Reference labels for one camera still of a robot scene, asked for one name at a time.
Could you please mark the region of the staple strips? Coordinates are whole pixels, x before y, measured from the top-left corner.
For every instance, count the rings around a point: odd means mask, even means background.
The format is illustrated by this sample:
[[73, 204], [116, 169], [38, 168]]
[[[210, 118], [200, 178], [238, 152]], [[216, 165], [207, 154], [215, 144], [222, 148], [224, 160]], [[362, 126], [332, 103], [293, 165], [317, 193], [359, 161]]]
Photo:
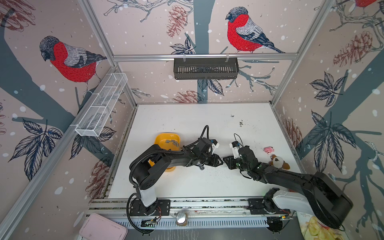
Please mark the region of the staple strips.
[[172, 144], [172, 145], [175, 145], [175, 146], [179, 145], [178, 141], [176, 141], [176, 140], [165, 140], [165, 143], [166, 144]]

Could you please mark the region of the yellow plastic tray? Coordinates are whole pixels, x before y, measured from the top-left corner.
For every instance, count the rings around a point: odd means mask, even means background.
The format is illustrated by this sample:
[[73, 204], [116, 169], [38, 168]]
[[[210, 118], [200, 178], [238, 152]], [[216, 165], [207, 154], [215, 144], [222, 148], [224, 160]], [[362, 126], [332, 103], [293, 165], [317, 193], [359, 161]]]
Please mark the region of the yellow plastic tray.
[[[175, 146], [172, 144], [166, 144], [165, 140], [176, 140], [178, 141], [179, 145]], [[179, 151], [181, 149], [180, 142], [180, 136], [175, 133], [161, 133], [156, 137], [154, 144], [159, 145], [160, 148], [165, 150]]]

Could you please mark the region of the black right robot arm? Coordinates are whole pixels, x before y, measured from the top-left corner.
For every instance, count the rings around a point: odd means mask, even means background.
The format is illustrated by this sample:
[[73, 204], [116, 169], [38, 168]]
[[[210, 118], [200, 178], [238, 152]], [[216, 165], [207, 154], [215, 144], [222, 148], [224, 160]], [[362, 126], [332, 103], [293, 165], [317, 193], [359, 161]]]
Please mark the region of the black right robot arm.
[[249, 146], [233, 147], [233, 155], [223, 158], [230, 170], [246, 172], [247, 179], [293, 190], [305, 197], [311, 214], [326, 226], [338, 229], [353, 208], [353, 202], [324, 173], [300, 174], [259, 162]]

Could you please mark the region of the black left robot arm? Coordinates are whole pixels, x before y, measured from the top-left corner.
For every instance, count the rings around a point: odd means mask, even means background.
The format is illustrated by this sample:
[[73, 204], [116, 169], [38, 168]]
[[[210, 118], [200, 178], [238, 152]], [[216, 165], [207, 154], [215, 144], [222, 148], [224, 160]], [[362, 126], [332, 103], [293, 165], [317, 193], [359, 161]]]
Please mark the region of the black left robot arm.
[[158, 198], [153, 186], [168, 168], [197, 166], [204, 170], [205, 166], [218, 167], [223, 164], [221, 158], [214, 153], [218, 146], [215, 139], [209, 137], [209, 126], [206, 125], [200, 137], [182, 146], [180, 150], [163, 149], [154, 144], [130, 164], [129, 181], [135, 189], [127, 201], [127, 218], [131, 226], [142, 235], [150, 235], [153, 230], [141, 229], [131, 219], [131, 206], [137, 201], [144, 207], [145, 215], [153, 214], [158, 208]]

